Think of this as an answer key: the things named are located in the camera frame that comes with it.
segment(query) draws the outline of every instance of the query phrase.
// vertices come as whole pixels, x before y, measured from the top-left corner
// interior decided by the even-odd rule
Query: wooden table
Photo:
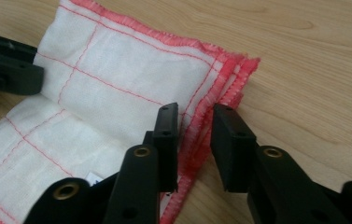
[[[238,112],[262,145],[311,178],[352,180],[352,1],[99,1],[158,30],[261,57]],[[57,0],[0,0],[0,35],[37,46]],[[0,118],[23,97],[0,92]],[[209,158],[177,223],[251,223],[246,195],[222,191]]]

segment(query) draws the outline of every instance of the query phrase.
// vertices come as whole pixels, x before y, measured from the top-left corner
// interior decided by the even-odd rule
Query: brass screw hole
[[[265,153],[266,156],[272,158],[280,158],[283,156],[283,153],[275,148],[266,148],[263,150],[263,153]]]
[[[140,147],[134,151],[136,157],[146,157],[150,154],[150,150],[147,147]]]
[[[79,185],[75,182],[63,184],[53,192],[56,200],[66,200],[72,198],[79,191]]]

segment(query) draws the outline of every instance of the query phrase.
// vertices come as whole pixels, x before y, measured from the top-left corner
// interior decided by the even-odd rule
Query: white cloth
[[[44,190],[68,176],[116,173],[152,131],[159,107],[179,105],[179,192],[172,222],[208,153],[214,102],[236,107],[259,60],[148,28],[87,1],[62,0],[39,45],[42,94],[0,121],[0,222],[23,222]]]

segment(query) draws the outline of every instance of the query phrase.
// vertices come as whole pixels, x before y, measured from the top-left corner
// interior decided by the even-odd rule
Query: black mechanical part
[[[284,150],[259,147],[254,171],[269,195],[277,223],[348,223]]]
[[[34,205],[24,223],[79,223],[88,221],[89,183],[78,178],[66,178],[51,185]]]
[[[236,111],[215,104],[211,149],[225,190],[246,193],[250,185],[256,136]]]
[[[224,188],[248,193],[255,223],[352,223],[352,181],[341,193],[313,182],[285,150],[259,147],[226,105],[214,107],[211,147]]]
[[[158,150],[161,192],[177,190],[178,104],[164,105],[159,109],[153,132],[147,132],[144,144]]]
[[[0,36],[0,91],[19,95],[41,92],[44,69],[33,65],[37,49]]]
[[[104,223],[158,223],[158,151],[150,145],[130,148],[106,209]]]

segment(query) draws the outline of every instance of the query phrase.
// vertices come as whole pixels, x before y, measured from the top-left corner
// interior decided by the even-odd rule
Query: black bracket
[[[341,193],[313,182],[278,147],[259,147],[236,111],[215,105],[211,148],[225,190],[248,193],[256,223],[352,223],[352,181]]]
[[[0,91],[19,95],[41,92],[44,69],[33,65],[36,48],[0,36]]]

